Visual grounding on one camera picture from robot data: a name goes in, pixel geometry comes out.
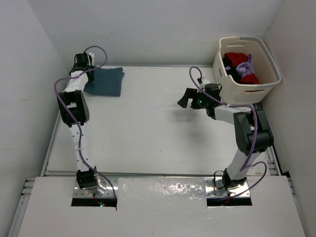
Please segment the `aluminium table edge rail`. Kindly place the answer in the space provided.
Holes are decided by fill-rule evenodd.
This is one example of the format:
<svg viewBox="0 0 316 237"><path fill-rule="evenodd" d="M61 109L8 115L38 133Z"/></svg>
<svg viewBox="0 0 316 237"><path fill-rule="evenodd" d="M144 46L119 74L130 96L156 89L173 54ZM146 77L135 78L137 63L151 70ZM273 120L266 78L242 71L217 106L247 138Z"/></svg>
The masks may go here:
<svg viewBox="0 0 316 237"><path fill-rule="evenodd" d="M71 133L69 130L63 131L67 127L62 125L59 110L57 112L40 176L74 175L76 171L76 155L71 151L74 143L72 140L66 141Z"/></svg>

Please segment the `red garment front of basket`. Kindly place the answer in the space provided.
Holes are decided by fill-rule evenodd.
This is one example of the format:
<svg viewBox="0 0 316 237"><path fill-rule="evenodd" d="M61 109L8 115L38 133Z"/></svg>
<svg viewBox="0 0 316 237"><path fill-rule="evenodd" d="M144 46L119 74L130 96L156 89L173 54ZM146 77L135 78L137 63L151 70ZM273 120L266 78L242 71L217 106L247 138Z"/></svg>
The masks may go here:
<svg viewBox="0 0 316 237"><path fill-rule="evenodd" d="M252 84L252 85L260 84L260 82L255 74L245 75L244 77L241 78L240 83L241 84Z"/></svg>

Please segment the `white front cover panel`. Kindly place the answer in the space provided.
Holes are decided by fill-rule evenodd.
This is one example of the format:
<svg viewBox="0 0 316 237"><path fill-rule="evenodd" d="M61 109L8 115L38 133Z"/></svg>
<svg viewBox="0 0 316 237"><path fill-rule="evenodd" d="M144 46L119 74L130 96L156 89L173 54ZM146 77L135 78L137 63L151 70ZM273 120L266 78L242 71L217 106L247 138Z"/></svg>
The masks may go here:
<svg viewBox="0 0 316 237"><path fill-rule="evenodd" d="M118 204L73 207L73 177L38 177L21 237L302 237L285 177L267 176L250 206L206 204L202 178L121 178Z"/></svg>

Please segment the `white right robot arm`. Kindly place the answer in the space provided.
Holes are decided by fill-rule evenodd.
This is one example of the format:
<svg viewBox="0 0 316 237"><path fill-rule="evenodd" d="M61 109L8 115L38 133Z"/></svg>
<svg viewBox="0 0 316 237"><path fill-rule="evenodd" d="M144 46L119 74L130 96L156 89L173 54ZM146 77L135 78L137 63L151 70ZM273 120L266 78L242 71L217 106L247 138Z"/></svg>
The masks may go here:
<svg viewBox="0 0 316 237"><path fill-rule="evenodd" d="M205 109L210 118L234 126L237 152L222 176L222 187L227 190L246 181L250 167L273 144L274 137L263 109L221 105L205 95L213 95L219 100L218 85L209 83L205 85L205 89L205 93L202 93L198 89L187 88L177 104L186 108L191 99L192 109Z"/></svg>

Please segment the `cream perforated laundry basket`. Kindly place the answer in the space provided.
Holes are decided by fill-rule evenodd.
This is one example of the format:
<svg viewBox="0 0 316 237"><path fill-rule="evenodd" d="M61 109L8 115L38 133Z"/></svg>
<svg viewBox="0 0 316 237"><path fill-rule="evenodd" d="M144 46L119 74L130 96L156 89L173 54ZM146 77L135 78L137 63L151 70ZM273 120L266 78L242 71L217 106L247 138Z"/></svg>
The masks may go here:
<svg viewBox="0 0 316 237"><path fill-rule="evenodd" d="M221 38L213 71L223 87L222 100L235 105L259 103L281 82L271 54L256 37Z"/></svg>

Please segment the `blue t shirt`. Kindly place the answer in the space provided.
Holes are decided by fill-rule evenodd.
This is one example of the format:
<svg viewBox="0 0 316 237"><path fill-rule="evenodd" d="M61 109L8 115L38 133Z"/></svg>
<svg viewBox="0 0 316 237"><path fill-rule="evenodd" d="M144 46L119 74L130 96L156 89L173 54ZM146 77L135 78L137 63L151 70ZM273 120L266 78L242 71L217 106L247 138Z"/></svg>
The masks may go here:
<svg viewBox="0 0 316 237"><path fill-rule="evenodd" d="M93 96L120 97L123 77L122 67L97 69L94 71L94 80L85 85L84 92Z"/></svg>

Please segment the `black garment in basket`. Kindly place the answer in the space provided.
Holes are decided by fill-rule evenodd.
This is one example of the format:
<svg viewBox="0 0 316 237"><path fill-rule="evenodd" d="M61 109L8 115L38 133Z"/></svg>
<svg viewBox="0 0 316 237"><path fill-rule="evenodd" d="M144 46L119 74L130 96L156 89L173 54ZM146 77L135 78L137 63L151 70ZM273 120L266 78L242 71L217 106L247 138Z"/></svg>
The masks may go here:
<svg viewBox="0 0 316 237"><path fill-rule="evenodd" d="M241 82L241 75L239 75L238 72L236 71L237 67L233 66L232 61L229 58L224 57L223 64L224 64L224 68L226 70L227 75L231 75L233 80L236 83L240 83Z"/></svg>

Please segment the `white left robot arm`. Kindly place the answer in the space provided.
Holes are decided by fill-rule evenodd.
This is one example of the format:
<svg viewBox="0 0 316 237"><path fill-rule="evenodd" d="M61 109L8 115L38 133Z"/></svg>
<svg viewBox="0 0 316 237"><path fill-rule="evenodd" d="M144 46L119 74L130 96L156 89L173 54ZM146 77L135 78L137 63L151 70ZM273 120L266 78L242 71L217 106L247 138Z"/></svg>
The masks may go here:
<svg viewBox="0 0 316 237"><path fill-rule="evenodd" d="M94 79L94 73L90 71L94 66L94 53L76 54L70 71L70 81L57 97L62 121L69 128L75 145L76 181L80 189L90 192L98 188L98 181L95 174L96 165L88 155L85 140L90 114L83 90L86 84Z"/></svg>

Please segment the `lavender garment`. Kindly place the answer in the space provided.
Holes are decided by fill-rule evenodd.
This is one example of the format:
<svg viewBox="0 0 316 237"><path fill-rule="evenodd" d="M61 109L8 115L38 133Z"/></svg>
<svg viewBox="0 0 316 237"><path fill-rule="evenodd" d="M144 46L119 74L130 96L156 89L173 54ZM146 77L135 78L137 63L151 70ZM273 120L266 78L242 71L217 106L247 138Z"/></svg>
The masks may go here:
<svg viewBox="0 0 316 237"><path fill-rule="evenodd" d="M241 75L241 77L244 77L248 74L254 74L251 54L248 55L248 60L246 62L243 62L237 66L236 71L239 75Z"/></svg>

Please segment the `red garment in basket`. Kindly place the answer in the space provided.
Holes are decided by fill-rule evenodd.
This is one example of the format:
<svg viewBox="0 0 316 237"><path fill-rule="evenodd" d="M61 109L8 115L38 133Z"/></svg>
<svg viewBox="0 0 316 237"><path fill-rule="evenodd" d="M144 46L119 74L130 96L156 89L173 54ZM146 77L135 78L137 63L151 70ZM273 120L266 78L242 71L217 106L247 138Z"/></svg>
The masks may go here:
<svg viewBox="0 0 316 237"><path fill-rule="evenodd" d="M244 53L225 53L223 58L223 64L225 67L236 67L241 63L247 62L249 59L248 55Z"/></svg>

